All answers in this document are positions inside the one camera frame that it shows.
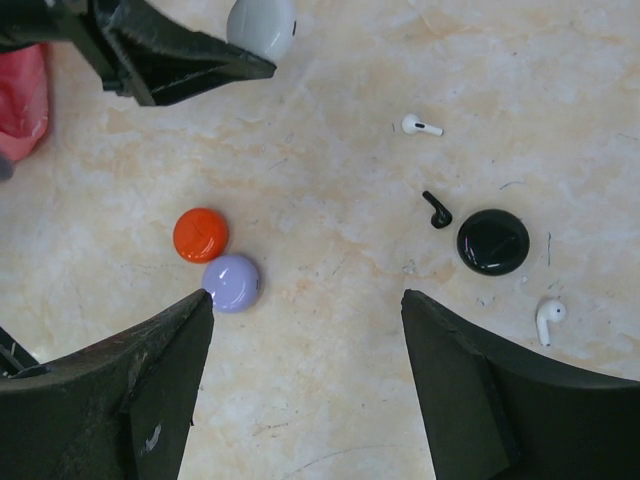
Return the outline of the orange charging case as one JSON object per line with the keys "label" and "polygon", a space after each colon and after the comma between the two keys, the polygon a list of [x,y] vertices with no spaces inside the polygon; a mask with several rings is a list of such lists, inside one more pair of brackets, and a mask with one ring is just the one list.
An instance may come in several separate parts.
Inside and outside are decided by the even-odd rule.
{"label": "orange charging case", "polygon": [[224,253],[229,241],[229,227],[217,210],[193,208],[177,220],[172,239],[182,259],[204,264]]}

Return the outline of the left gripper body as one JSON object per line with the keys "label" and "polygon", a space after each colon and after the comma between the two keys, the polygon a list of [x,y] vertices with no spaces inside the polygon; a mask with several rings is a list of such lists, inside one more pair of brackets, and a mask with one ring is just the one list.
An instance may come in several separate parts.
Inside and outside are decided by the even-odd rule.
{"label": "left gripper body", "polygon": [[1,52],[69,42],[102,80],[103,89],[128,97],[121,64],[100,30],[90,1],[1,0]]}

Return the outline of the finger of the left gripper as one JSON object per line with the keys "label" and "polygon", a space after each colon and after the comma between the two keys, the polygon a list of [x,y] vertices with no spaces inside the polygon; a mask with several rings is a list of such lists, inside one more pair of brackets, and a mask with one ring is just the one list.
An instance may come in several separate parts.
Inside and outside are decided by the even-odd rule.
{"label": "finger of the left gripper", "polygon": [[275,74],[271,61],[190,30],[146,1],[94,1],[92,9],[115,67],[102,76],[103,88],[140,106],[170,106]]}

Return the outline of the purple charging case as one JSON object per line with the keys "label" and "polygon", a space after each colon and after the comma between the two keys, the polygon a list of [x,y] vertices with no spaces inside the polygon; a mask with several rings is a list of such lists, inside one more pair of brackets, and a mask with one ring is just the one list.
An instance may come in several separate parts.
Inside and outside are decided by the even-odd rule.
{"label": "purple charging case", "polygon": [[215,311],[240,313],[256,302],[260,274],[249,258],[239,254],[222,255],[205,268],[202,288],[210,294]]}

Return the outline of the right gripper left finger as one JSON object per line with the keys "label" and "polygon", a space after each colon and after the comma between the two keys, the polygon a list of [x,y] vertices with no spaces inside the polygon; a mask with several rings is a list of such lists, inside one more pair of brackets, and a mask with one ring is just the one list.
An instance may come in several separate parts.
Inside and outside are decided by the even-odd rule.
{"label": "right gripper left finger", "polygon": [[213,327],[198,290],[46,363],[3,331],[2,478],[177,478]]}

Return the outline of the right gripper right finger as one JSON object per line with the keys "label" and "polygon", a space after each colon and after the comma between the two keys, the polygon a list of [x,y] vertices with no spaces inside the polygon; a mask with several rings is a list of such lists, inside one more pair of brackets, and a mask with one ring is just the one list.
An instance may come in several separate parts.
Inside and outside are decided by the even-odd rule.
{"label": "right gripper right finger", "polygon": [[638,478],[638,382],[535,353],[419,291],[401,316],[437,478]]}

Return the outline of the white charging case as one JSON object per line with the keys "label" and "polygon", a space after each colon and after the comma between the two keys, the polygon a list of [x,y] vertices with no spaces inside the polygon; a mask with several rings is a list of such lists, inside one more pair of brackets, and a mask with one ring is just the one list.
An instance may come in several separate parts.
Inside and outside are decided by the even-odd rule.
{"label": "white charging case", "polygon": [[276,64],[290,50],[297,27],[291,0],[237,0],[227,18],[227,42]]}

